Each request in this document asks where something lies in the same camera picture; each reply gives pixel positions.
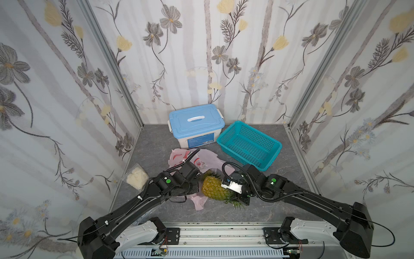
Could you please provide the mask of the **pineapple front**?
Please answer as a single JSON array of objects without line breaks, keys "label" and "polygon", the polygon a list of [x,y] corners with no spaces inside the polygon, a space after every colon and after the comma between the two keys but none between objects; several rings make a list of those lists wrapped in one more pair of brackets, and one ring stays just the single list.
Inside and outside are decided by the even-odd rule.
[{"label": "pineapple front", "polygon": [[235,209],[241,209],[244,206],[236,198],[235,192],[223,188],[222,178],[219,174],[212,170],[206,171],[201,177],[201,192],[208,198],[223,202],[224,204],[232,204]]}]

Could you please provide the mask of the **pink printed plastic bag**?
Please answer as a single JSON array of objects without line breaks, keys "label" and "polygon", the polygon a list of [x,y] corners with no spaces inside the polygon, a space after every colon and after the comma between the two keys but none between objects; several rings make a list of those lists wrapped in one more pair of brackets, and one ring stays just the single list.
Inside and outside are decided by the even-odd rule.
[{"label": "pink printed plastic bag", "polygon": [[[185,161],[195,150],[195,148],[190,150],[176,148],[172,150],[168,160],[169,167],[176,166]],[[202,174],[212,169],[213,172],[223,175],[223,173],[220,173],[219,171],[222,170],[222,165],[225,161],[221,160],[213,151],[201,149],[193,158],[190,159],[190,161],[200,170]],[[194,203],[196,210],[203,210],[204,204],[208,200],[208,198],[201,192],[189,195],[189,198]]]}]

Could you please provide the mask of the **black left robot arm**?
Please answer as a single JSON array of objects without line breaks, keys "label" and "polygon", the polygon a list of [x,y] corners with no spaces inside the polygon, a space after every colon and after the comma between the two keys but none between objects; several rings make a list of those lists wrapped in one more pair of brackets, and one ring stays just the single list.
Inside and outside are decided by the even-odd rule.
[{"label": "black left robot arm", "polygon": [[199,173],[192,162],[182,163],[149,179],[140,194],[118,209],[96,220],[91,217],[83,220],[77,237],[83,258],[112,259],[136,245],[166,242],[167,227],[158,217],[136,227],[132,224],[172,197],[197,193]]}]

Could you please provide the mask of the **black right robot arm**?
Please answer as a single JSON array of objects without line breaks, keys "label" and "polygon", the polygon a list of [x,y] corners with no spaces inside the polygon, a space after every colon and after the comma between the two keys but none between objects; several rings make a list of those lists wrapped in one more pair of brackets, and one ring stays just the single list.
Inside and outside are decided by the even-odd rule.
[{"label": "black right robot arm", "polygon": [[374,224],[365,205],[330,200],[280,175],[265,176],[253,165],[241,167],[226,162],[222,171],[229,166],[235,171],[224,175],[222,187],[235,192],[236,201],[249,205],[250,198],[257,197],[268,203],[282,201],[297,206],[332,224],[336,228],[333,237],[344,250],[363,259],[370,258]]}]

